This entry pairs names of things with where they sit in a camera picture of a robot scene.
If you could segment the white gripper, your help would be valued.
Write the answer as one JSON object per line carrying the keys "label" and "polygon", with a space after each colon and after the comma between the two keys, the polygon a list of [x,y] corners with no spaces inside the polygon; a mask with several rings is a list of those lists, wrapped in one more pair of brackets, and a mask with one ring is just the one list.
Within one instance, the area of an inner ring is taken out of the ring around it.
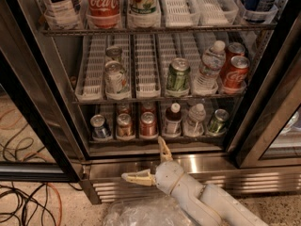
{"label": "white gripper", "polygon": [[156,185],[158,189],[169,195],[184,174],[184,170],[180,164],[172,161],[172,153],[162,137],[158,137],[158,144],[160,160],[163,163],[156,168],[155,177],[150,169],[144,169],[138,172],[122,173],[121,178],[128,183],[141,186]]}

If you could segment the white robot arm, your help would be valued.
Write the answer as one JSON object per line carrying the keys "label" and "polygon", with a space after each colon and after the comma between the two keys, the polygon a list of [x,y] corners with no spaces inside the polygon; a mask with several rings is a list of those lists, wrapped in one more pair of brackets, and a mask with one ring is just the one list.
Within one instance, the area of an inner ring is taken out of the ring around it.
{"label": "white robot arm", "polygon": [[156,186],[174,198],[180,208],[200,226],[268,226],[219,186],[206,186],[186,173],[176,162],[162,137],[158,137],[161,163],[150,169],[122,173],[123,180],[142,186]]}

